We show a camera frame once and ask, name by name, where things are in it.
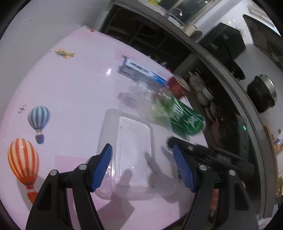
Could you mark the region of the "pink patterned tablecloth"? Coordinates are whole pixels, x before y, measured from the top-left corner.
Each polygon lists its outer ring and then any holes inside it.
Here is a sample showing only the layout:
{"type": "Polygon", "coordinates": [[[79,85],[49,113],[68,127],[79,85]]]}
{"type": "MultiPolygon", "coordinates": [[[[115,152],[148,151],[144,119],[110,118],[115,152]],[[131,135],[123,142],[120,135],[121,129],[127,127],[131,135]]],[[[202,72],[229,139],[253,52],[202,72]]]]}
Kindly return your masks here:
{"type": "Polygon", "coordinates": [[[119,94],[131,85],[118,73],[124,57],[164,79],[172,75],[125,43],[81,27],[48,50],[20,83],[1,122],[1,201],[20,229],[32,204],[8,151],[22,139],[34,146],[36,190],[51,170],[71,171],[95,155],[106,111],[118,108],[119,94]]]}

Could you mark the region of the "black cooking pot with lid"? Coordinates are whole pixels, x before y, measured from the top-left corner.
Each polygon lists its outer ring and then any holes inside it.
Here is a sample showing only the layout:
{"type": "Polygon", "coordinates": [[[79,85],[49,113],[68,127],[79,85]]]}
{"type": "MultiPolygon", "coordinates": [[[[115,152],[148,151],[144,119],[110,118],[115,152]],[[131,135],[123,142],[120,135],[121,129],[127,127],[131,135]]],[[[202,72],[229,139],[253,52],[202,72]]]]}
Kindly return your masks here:
{"type": "Polygon", "coordinates": [[[274,83],[265,74],[255,76],[254,80],[247,86],[247,94],[260,114],[270,107],[274,107],[277,101],[274,83]]]}

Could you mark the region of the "clear plastic food tray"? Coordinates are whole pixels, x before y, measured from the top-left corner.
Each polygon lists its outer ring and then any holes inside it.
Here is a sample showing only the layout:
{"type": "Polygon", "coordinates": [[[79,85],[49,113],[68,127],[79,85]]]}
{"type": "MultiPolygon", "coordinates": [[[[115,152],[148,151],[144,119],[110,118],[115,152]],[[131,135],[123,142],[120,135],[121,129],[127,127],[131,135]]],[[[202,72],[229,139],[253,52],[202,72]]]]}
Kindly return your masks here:
{"type": "Polygon", "coordinates": [[[168,116],[150,108],[140,114],[106,111],[97,152],[108,143],[112,158],[102,184],[95,193],[109,200],[117,195],[127,200],[171,196],[178,187],[177,167],[166,142],[173,135],[168,116]]]}

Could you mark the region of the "red soda can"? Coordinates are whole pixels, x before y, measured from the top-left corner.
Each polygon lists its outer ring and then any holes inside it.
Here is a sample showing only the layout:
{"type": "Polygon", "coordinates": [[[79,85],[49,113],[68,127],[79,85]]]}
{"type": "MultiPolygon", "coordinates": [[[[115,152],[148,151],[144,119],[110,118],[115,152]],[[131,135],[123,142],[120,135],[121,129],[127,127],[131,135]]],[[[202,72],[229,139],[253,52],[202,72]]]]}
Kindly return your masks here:
{"type": "Polygon", "coordinates": [[[181,99],[186,96],[186,94],[190,91],[186,81],[178,75],[172,76],[167,81],[166,85],[172,95],[177,99],[181,99]]]}

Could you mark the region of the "concrete kitchen counter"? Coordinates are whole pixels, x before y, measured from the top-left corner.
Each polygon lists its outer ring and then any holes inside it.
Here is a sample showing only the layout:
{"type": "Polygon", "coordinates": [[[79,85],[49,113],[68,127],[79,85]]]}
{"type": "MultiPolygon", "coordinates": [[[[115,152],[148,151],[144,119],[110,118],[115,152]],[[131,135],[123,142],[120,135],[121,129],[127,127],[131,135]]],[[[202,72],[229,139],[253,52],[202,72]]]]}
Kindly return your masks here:
{"type": "Polygon", "coordinates": [[[247,93],[241,88],[233,75],[215,57],[161,14],[138,1],[110,1],[106,7],[106,11],[109,12],[114,5],[145,17],[173,35],[204,62],[224,90],[229,94],[240,115],[247,120],[249,135],[257,158],[261,181],[259,216],[261,218],[271,217],[276,200],[278,178],[277,159],[273,152],[269,135],[247,93]]]}

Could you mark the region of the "blue toothpaste box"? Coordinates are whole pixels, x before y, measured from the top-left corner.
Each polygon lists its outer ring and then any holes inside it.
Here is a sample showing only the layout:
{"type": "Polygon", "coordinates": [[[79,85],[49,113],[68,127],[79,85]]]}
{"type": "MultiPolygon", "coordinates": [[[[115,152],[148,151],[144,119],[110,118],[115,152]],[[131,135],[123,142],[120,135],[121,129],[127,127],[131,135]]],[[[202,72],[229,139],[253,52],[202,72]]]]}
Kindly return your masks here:
{"type": "Polygon", "coordinates": [[[128,58],[124,59],[119,68],[119,73],[134,81],[142,81],[153,87],[164,86],[167,83],[164,78],[128,58]]]}

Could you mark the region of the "wooden cutting board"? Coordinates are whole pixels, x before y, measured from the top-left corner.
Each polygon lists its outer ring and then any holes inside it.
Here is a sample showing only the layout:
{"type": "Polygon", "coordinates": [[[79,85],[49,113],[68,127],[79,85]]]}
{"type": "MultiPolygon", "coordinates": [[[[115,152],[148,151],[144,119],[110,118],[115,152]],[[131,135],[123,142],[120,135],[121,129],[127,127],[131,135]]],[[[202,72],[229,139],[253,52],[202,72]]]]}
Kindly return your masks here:
{"type": "Polygon", "coordinates": [[[270,143],[270,146],[271,146],[271,149],[272,149],[272,156],[273,156],[273,159],[274,159],[274,162],[275,162],[275,168],[276,168],[276,176],[278,177],[278,161],[277,161],[277,154],[279,153],[279,151],[276,150],[275,148],[275,145],[274,145],[274,139],[273,139],[273,135],[269,129],[269,126],[268,125],[264,125],[264,129],[265,129],[265,132],[268,136],[268,140],[269,140],[269,143],[270,143]]]}

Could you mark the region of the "green-label clear plastic bottle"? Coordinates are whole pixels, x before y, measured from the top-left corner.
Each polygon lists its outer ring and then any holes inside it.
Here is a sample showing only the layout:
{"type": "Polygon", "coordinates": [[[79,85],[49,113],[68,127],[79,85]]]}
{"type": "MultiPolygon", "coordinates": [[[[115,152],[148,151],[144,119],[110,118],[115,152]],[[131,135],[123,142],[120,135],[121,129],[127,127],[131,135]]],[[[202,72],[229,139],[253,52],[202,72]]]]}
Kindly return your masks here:
{"type": "Polygon", "coordinates": [[[154,87],[140,80],[132,81],[129,91],[163,109],[170,118],[172,131],[183,139],[189,139],[190,136],[204,132],[205,118],[174,97],[167,85],[154,87]]]}

